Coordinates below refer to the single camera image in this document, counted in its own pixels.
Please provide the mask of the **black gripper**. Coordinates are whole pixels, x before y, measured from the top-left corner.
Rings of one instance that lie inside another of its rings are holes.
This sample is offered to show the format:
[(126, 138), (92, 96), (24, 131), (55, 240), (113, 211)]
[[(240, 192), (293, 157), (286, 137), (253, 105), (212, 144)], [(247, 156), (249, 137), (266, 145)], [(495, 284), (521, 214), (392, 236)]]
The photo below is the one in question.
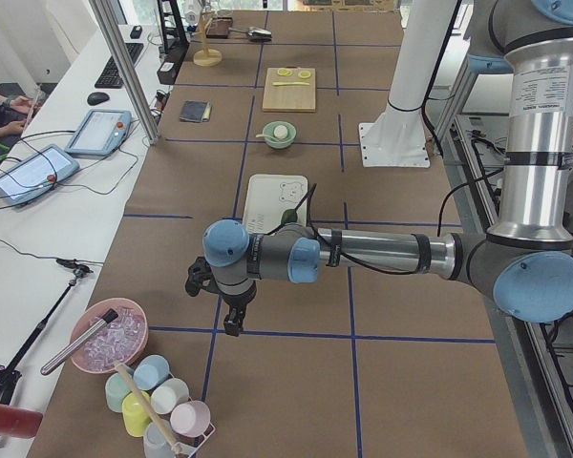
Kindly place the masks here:
[(220, 283), (206, 259), (197, 257), (188, 267), (184, 290), (191, 297), (198, 296), (201, 290), (220, 296), (229, 306), (223, 320), (224, 332), (228, 336), (239, 337), (244, 330), (246, 307), (255, 299), (257, 287), (252, 279), (244, 279), (235, 285)]

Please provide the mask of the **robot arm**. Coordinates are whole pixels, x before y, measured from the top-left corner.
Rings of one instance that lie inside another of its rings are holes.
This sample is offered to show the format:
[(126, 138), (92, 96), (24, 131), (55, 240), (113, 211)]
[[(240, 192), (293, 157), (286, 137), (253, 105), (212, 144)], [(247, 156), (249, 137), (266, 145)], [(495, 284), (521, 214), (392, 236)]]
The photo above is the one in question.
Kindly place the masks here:
[(433, 238), (295, 222), (251, 234), (237, 221), (217, 221), (204, 232), (185, 289), (227, 303), (227, 334), (243, 330), (257, 281), (313, 282), (321, 266), (343, 261), (471, 285), (525, 322), (573, 310), (572, 236), (562, 223), (573, 167), (573, 1), (479, 1), (470, 34), (475, 67), (502, 61), (514, 74), (498, 220), (484, 235)]

